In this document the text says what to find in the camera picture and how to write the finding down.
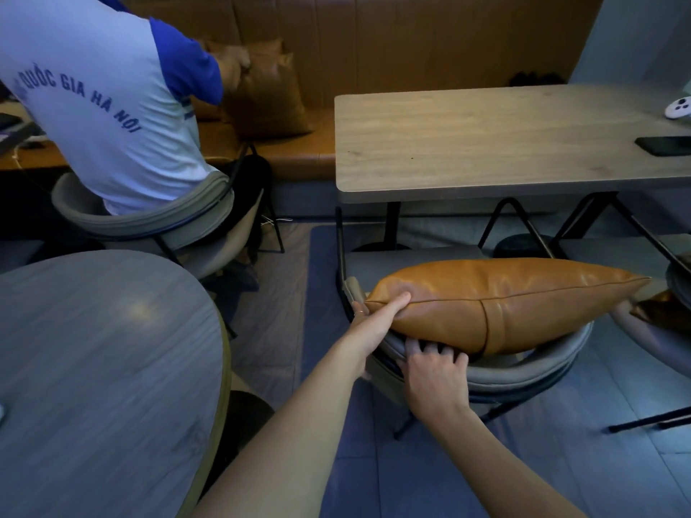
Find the chair backrest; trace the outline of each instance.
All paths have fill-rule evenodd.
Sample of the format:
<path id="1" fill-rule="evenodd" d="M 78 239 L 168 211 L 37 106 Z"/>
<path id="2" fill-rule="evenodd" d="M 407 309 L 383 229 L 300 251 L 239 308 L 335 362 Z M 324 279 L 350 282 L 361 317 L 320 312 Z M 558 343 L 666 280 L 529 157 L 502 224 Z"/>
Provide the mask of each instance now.
<path id="1" fill-rule="evenodd" d="M 111 216 L 103 200 L 88 190 L 76 174 L 66 173 L 55 184 L 51 199 L 69 222 L 103 240 L 108 247 L 160 253 L 158 245 L 147 234 L 161 233 L 172 250 L 203 238 L 230 213 L 234 194 L 228 186 L 226 174 L 212 171 L 193 191 L 162 207 Z"/>

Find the left hand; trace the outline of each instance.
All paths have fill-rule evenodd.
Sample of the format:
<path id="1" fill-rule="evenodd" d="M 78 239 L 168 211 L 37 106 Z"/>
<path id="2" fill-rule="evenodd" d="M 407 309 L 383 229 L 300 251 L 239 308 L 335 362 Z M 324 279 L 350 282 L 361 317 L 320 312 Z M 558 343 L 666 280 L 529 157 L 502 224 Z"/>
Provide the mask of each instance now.
<path id="1" fill-rule="evenodd" d="M 354 352 L 359 374 L 365 370 L 365 359 L 371 355 L 391 328 L 394 316 L 409 302 L 410 293 L 402 293 L 372 315 L 364 304 L 352 303 L 355 317 L 350 329 L 338 341 L 338 345 Z"/>

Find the black phone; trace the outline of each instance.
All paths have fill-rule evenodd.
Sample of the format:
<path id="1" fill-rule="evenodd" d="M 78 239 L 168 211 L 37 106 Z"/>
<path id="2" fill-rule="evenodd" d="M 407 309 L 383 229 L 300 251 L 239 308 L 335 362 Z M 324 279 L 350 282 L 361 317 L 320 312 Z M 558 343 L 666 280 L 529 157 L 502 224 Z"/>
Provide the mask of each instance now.
<path id="1" fill-rule="evenodd" d="M 691 136 L 647 136 L 636 145 L 653 156 L 691 156 Z"/>
<path id="2" fill-rule="evenodd" d="M 12 126 L 21 123 L 22 119 L 13 114 L 6 114 L 5 112 L 0 112 L 0 130 L 9 129 Z"/>

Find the gray chair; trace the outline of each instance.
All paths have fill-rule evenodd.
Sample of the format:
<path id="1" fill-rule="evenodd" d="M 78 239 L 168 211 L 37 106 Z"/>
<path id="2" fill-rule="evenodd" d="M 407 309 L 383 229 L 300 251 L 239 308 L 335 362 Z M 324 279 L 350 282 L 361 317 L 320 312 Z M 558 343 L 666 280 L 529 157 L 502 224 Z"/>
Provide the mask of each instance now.
<path id="1" fill-rule="evenodd" d="M 210 244 L 190 246 L 211 233 L 230 213 L 234 201 L 232 179 L 246 150 L 245 147 L 230 177 L 213 171 L 193 191 L 155 210 L 108 215 L 101 198 L 88 190 L 74 173 L 60 177 L 51 198 L 69 222 L 109 249 L 163 254 L 201 280 L 221 270 L 245 246 L 262 202 L 263 191 L 249 212 L 224 237 Z M 267 205 L 281 252 L 285 252 L 270 199 Z"/>
<path id="2" fill-rule="evenodd" d="M 513 205 L 526 227 L 545 250 L 545 256 L 553 257 L 537 230 L 529 221 L 523 208 L 513 199 L 505 199 L 497 206 L 496 214 L 490 220 L 479 246 L 452 246 L 438 249 L 351 252 L 345 253 L 343 247 L 343 223 L 340 210 L 337 210 L 337 238 L 339 246 L 339 273 L 337 287 L 341 293 L 343 308 L 352 319 L 350 303 L 363 302 L 367 293 L 377 282 L 404 267 L 424 262 L 458 259 L 488 258 L 482 251 L 484 241 L 494 226 L 501 209 Z M 578 352 L 590 337 L 592 322 L 552 342 L 540 345 L 532 351 L 508 356 L 480 358 L 468 367 L 469 396 L 472 404 L 491 405 L 492 408 L 481 416 L 484 422 L 517 407 L 540 392 L 557 383 L 571 369 Z M 403 375 L 396 364 L 405 360 L 404 338 L 389 331 L 382 344 L 367 360 L 367 370 L 372 383 L 390 400 L 405 404 L 403 396 Z M 408 422 L 395 434 L 400 439 L 415 422 Z"/>
<path id="3" fill-rule="evenodd" d="M 674 255 L 691 251 L 691 235 L 652 235 L 613 195 L 612 204 L 641 234 L 640 237 L 563 239 L 575 223 L 576 216 L 567 220 L 552 241 L 554 249 L 559 248 L 567 258 L 580 262 L 607 265 L 626 269 L 633 273 L 653 278 L 634 297 L 619 304 L 609 315 L 636 344 L 662 363 L 680 374 L 691 378 L 691 339 L 660 327 L 655 327 L 629 314 L 633 304 L 640 299 L 670 288 L 679 298 L 691 293 L 687 283 L 691 271 Z M 642 418 L 628 423 L 609 426 L 610 432 L 619 432 L 634 427 L 657 424 L 658 428 L 668 429 L 691 423 L 691 407 L 677 409 L 654 417 Z"/>

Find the white t-shirt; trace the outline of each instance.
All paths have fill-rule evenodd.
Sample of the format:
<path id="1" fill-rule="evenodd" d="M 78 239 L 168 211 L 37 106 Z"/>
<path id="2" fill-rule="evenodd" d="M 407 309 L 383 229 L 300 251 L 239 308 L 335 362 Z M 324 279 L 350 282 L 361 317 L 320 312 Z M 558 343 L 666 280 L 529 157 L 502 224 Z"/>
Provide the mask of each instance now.
<path id="1" fill-rule="evenodd" d="M 0 79 L 114 215 L 183 196 L 213 167 L 190 95 L 218 105 L 218 63 L 118 0 L 0 0 Z"/>

